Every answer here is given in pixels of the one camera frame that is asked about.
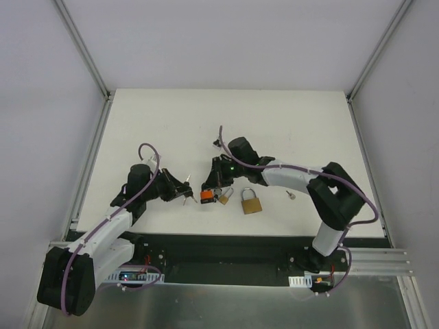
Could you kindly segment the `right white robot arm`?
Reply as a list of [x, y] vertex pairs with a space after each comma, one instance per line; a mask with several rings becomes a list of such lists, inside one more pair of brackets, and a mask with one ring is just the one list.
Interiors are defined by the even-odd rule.
[[322, 224], [311, 245], [309, 264], [320, 271], [332, 264], [332, 253], [344, 231], [365, 204], [359, 195], [361, 189], [338, 163], [300, 169], [271, 156], [259, 156], [243, 136], [229, 142], [226, 154], [212, 159], [210, 173], [201, 185], [200, 201], [217, 201], [223, 188], [242, 177], [253, 184], [290, 188], [310, 196]]

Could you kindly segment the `small brass padlock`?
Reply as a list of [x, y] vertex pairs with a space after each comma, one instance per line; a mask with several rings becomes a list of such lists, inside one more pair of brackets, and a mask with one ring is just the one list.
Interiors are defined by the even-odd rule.
[[222, 205], [226, 205], [230, 199], [230, 197], [233, 195], [234, 193], [234, 188], [230, 187], [228, 189], [226, 189], [219, 197], [218, 201], [219, 203], [221, 203]]

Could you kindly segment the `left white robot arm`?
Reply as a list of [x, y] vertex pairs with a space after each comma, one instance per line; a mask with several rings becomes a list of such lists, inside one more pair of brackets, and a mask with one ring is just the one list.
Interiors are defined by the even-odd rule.
[[181, 182], [167, 169], [131, 166], [126, 183], [111, 201], [101, 222], [66, 247], [53, 247], [45, 256], [37, 291], [39, 303], [65, 315], [83, 315], [101, 283], [120, 265], [139, 266], [145, 250], [138, 239], [123, 234], [155, 199], [170, 202], [193, 197], [188, 181]]

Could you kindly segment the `orange padlock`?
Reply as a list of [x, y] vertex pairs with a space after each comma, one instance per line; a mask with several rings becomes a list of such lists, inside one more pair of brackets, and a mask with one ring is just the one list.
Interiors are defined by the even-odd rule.
[[213, 190], [200, 191], [200, 203], [209, 204], [215, 202], [215, 193]]

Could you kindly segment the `key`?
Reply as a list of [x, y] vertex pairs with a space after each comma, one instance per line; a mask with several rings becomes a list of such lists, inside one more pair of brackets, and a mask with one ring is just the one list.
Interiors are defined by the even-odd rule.
[[296, 195], [294, 193], [292, 193], [291, 191], [286, 191], [286, 193], [291, 200], [295, 200]]

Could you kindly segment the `large brass padlock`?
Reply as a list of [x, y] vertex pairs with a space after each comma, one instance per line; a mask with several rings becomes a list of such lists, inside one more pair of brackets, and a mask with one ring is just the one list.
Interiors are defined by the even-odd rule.
[[260, 199], [252, 188], [241, 191], [241, 207], [245, 215], [251, 215], [263, 210]]

